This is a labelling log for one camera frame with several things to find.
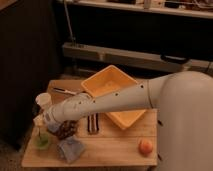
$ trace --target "floor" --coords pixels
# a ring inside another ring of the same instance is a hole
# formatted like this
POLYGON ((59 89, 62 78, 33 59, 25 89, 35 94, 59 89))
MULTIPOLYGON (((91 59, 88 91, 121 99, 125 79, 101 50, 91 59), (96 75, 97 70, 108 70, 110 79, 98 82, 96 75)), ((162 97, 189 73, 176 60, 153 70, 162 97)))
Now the floor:
MULTIPOLYGON (((79 76, 70 76, 64 74, 61 79, 82 79, 79 76)), ((145 171, 146 168, 142 167, 99 167, 99 168, 23 168, 21 167, 22 157, 29 140, 31 129, 28 130, 24 139, 22 148, 19 151, 14 150, 6 143, 0 140, 0 171, 145 171)))

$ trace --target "wire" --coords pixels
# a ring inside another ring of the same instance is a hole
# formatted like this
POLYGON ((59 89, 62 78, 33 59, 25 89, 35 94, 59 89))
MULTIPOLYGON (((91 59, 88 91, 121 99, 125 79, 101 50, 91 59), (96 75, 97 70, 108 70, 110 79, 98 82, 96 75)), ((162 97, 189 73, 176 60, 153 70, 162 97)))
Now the wire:
POLYGON ((65 14, 66 14, 68 29, 69 29, 69 32, 70 32, 70 38, 71 38, 72 43, 75 43, 75 37, 73 35, 72 26, 71 26, 71 23, 70 23, 69 11, 68 11, 68 8, 67 8, 67 1, 63 0, 63 2, 64 2, 64 9, 65 9, 65 14))
POLYGON ((196 5, 199 7, 199 8, 201 8, 201 9, 213 9, 213 6, 211 5, 211 6, 207 6, 207 5, 202 5, 202 4, 200 4, 197 0, 193 0, 195 3, 196 3, 196 5))
POLYGON ((165 2, 170 2, 170 3, 176 3, 176 4, 180 4, 180 5, 196 5, 201 9, 213 9, 213 4, 208 6, 207 4, 200 4, 197 0, 193 0, 194 2, 180 2, 180 1, 170 1, 170 0, 166 0, 165 2))

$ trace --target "orange tray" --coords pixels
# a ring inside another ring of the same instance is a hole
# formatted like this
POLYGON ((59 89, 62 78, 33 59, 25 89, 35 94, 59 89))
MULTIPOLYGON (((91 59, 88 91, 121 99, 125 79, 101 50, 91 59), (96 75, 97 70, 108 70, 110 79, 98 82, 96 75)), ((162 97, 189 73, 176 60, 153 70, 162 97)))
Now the orange tray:
MULTIPOLYGON (((137 84, 135 79, 114 65, 110 65, 82 81, 81 86, 92 97, 98 97, 134 84, 137 84)), ((146 110, 109 112, 106 113, 106 115, 121 129, 125 130, 139 119, 145 111, 146 110)))

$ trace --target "wooden tabletop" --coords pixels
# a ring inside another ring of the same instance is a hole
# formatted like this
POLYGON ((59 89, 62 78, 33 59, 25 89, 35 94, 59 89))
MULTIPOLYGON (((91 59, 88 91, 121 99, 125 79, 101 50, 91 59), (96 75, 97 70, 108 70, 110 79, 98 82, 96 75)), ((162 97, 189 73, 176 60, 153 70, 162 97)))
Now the wooden tabletop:
MULTIPOLYGON (((48 92, 52 95, 53 103, 69 97, 65 94, 53 92, 52 87, 81 91, 81 80, 53 80, 49 83, 48 92)), ((38 135, 38 128, 34 127, 27 145, 23 160, 23 167, 91 167, 91 166, 155 166, 156 152, 156 120, 155 110, 148 110, 130 128, 122 131, 105 114, 99 114, 99 133, 87 133, 87 119, 79 121, 77 139, 85 145, 85 151, 79 159, 68 164, 61 159, 57 151, 58 140, 50 135, 52 143, 47 150, 37 150, 34 138, 38 135), (138 143, 142 138, 153 142, 153 152, 144 157, 138 151, 138 143)))

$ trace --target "cable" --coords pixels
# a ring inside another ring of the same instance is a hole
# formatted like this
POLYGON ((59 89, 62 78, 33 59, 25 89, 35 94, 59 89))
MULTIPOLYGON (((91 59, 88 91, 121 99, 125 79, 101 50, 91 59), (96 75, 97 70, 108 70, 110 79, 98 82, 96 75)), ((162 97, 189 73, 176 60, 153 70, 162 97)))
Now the cable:
POLYGON ((70 32, 70 39, 71 39, 72 43, 75 43, 75 37, 73 35, 72 26, 71 26, 71 23, 70 23, 69 11, 68 11, 68 8, 67 8, 67 1, 63 0, 63 2, 64 2, 66 19, 67 19, 67 25, 68 25, 68 29, 69 29, 69 32, 70 32))

